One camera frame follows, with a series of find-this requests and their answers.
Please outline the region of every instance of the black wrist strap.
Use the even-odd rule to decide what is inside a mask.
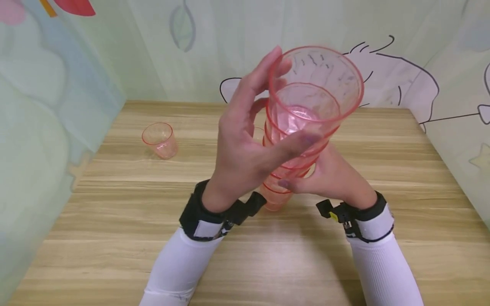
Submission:
[[[377,242],[393,231],[394,218],[383,195],[379,192],[376,194],[376,203],[367,210],[359,210],[346,202],[333,207],[328,199],[317,203],[317,208],[324,218],[341,223],[348,238],[357,238],[366,243]]]
[[[237,200],[228,210],[212,213],[202,203],[202,194],[208,182],[206,180],[196,185],[179,219],[184,233],[192,240],[211,241],[226,236],[233,225],[241,225],[267,202],[261,194],[253,192],[246,203]]]

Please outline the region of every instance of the pink plastic cup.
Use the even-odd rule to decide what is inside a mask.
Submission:
[[[170,124],[157,122],[149,125],[141,139],[162,159],[169,159],[177,153],[177,142]]]
[[[297,177],[304,177],[308,172],[310,171],[310,168],[306,169],[304,173],[300,174]],[[279,181],[282,180],[282,177],[278,177],[277,175],[271,173],[266,180],[264,181],[264,185],[268,187],[270,190],[277,192],[277,193],[288,193],[291,192],[290,190],[279,186]]]
[[[283,136],[283,138],[286,137],[285,134],[281,134],[277,128],[271,126],[267,121],[264,128],[264,146],[273,146],[282,140],[281,136]],[[320,153],[327,146],[331,136],[332,135],[325,136],[323,139],[312,145],[311,148],[306,150],[303,154],[285,162],[282,164],[282,166],[289,168],[303,168],[307,165],[311,165],[317,160]]]
[[[264,207],[271,212],[280,210],[293,196],[292,192],[278,193],[264,184],[260,185],[259,192],[267,200]]]
[[[292,67],[281,75],[283,61]],[[327,134],[357,109],[363,95],[362,75],[347,57],[325,47],[299,47],[269,71],[268,116],[286,134],[305,128]]]
[[[264,137],[262,145],[265,146],[265,141],[266,137]],[[309,169],[314,163],[313,161],[311,164],[303,166],[303,167],[288,167],[281,165],[279,168],[274,170],[272,173],[276,175],[277,177],[297,177],[298,175],[301,175],[304,173],[307,169]]]

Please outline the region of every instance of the cup stack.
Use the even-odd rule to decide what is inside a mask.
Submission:
[[[302,129],[324,136],[264,181],[260,193],[267,199],[268,210],[277,211],[289,201],[293,194],[279,186],[279,180],[308,173],[341,122],[359,107],[363,94],[359,70],[341,53],[328,48],[295,48],[272,65],[262,145],[273,146]]]

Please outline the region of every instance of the wooden table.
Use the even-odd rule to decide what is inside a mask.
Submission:
[[[127,102],[9,305],[137,305],[195,183],[213,171],[224,108]],[[141,141],[156,121],[179,143],[167,161]],[[425,304],[489,305],[489,232],[409,111],[359,109],[333,142],[390,202]],[[342,227],[318,200],[295,195],[235,227],[190,305],[363,305]]]

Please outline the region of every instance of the hand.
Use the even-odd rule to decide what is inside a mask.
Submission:
[[[268,88],[269,70],[281,54],[280,47],[274,48],[241,79],[220,118],[216,167],[202,195],[202,203],[210,212],[230,208],[238,198],[259,187],[281,164],[299,156],[322,137],[302,130],[272,147],[263,147],[253,139],[255,116],[267,102],[266,98],[254,101],[255,96]],[[291,66],[291,61],[281,62],[278,76],[286,74]]]
[[[294,193],[312,193],[338,199],[360,210],[376,203],[371,185],[336,150],[332,143],[320,153],[310,177],[280,180],[279,185]]]

